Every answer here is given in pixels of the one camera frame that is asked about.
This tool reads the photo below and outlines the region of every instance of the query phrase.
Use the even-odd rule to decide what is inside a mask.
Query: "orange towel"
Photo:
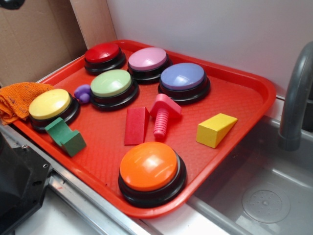
[[[0,89],[0,119],[3,125],[29,116],[30,103],[40,94],[54,89],[52,85],[35,82],[16,83]]]

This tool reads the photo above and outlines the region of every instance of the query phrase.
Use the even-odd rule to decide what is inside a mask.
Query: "foam block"
[[[216,148],[237,120],[235,117],[217,114],[200,123],[197,129],[197,142]]]
[[[46,126],[45,131],[71,157],[86,147],[80,132],[77,130],[72,131],[60,117]]]
[[[127,109],[124,138],[125,145],[144,143],[149,117],[150,114],[146,107]]]

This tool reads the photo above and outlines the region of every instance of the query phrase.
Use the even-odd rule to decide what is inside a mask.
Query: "red foam block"
[[[144,143],[149,117],[146,107],[127,109],[124,145]]]

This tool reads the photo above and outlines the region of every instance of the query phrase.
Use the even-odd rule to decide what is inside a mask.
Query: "plastic screw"
[[[156,118],[153,134],[155,138],[165,137],[169,118],[181,117],[181,107],[165,94],[158,94],[151,108],[150,115]]]

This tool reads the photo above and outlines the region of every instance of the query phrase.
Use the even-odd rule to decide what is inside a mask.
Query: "yellow wedge block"
[[[217,114],[201,122],[197,129],[197,142],[216,148],[237,120],[235,117]]]

